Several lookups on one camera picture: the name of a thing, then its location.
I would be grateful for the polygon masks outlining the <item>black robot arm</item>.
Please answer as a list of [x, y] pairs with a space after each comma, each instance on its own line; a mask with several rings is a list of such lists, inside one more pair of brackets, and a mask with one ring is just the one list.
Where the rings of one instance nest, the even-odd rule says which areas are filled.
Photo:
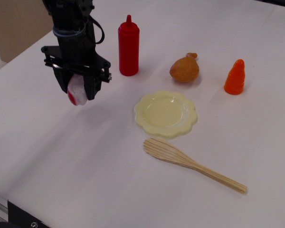
[[44, 46], [45, 65], [53, 68], [55, 77], [66, 92], [74, 75], [83, 77], [88, 100], [93, 100], [102, 82], [110, 82], [110, 62], [97, 54], [95, 47], [104, 40], [95, 39], [94, 27], [100, 24], [91, 17], [95, 8], [91, 0], [45, 0], [52, 17], [53, 34], [58, 46]]

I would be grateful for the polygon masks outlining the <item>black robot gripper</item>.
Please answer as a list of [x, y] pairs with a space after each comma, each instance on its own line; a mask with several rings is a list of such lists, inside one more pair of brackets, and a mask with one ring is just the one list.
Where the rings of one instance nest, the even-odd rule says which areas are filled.
[[110, 62], [96, 53], [98, 44], [93, 29], [73, 31], [53, 30], [57, 46], [44, 46], [45, 65], [53, 68], [62, 89], [67, 92], [68, 83], [74, 74], [83, 76], [88, 100], [94, 100], [101, 90], [102, 82], [110, 82]]

